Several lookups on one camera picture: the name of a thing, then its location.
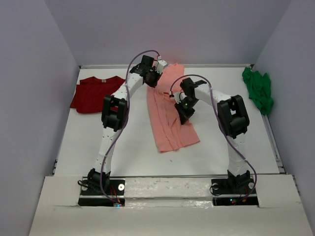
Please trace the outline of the pink polo shirt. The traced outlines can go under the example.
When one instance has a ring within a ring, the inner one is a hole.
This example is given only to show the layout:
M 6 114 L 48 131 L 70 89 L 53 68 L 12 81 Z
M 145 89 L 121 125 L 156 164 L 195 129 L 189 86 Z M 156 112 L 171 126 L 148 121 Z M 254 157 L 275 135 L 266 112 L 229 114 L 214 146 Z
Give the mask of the pink polo shirt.
M 181 125 L 175 101 L 169 97 L 172 83 L 184 75 L 184 65 L 167 66 L 155 88 L 147 87 L 147 106 L 157 150 L 176 151 L 194 145 L 200 139 L 190 122 Z

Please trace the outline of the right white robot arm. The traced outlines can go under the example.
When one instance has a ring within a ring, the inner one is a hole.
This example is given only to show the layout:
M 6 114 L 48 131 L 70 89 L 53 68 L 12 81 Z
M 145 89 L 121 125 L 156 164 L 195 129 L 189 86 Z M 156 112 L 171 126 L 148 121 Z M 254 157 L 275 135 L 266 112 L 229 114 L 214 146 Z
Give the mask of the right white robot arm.
M 194 114 L 194 106 L 203 101 L 214 109 L 219 129 L 227 141 L 227 178 L 218 183 L 218 188 L 237 193 L 251 181 L 249 165 L 245 157 L 245 134 L 250 124 L 249 116 L 240 95 L 230 96 L 212 88 L 210 82 L 201 78 L 194 82 L 190 77 L 179 78 L 180 92 L 174 92 L 171 85 L 169 97 L 175 99 L 175 108 L 181 124 Z

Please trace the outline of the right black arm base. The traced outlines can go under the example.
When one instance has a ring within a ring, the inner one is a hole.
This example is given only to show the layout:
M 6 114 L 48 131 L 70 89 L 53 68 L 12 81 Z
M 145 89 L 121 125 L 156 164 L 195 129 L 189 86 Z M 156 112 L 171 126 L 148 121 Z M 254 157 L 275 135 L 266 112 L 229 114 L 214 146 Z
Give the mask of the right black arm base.
M 254 179 L 250 172 L 234 176 L 227 171 L 227 178 L 211 180 L 209 188 L 213 196 L 213 206 L 258 206 L 258 197 L 254 189 Z

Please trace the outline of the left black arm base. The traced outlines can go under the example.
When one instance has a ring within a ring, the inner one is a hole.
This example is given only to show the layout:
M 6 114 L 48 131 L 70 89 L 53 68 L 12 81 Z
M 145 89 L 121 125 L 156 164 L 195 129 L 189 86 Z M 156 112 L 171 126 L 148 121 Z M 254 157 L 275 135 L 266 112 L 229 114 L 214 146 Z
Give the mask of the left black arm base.
M 91 169 L 77 184 L 80 186 L 79 206 L 120 208 L 125 205 L 124 179 L 110 178 L 110 173 L 99 173 Z

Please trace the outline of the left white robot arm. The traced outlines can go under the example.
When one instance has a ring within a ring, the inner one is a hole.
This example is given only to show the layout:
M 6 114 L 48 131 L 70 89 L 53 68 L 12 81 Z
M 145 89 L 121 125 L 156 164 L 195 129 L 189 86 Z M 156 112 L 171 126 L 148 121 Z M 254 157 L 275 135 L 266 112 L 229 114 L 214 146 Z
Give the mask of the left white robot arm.
M 112 156 L 116 142 L 127 125 L 131 97 L 144 84 L 155 88 L 167 66 L 160 55 L 156 58 L 143 55 L 137 65 L 132 64 L 131 62 L 127 68 L 125 82 L 112 95 L 103 99 L 102 141 L 95 164 L 86 180 L 86 185 L 98 194 L 108 191 Z

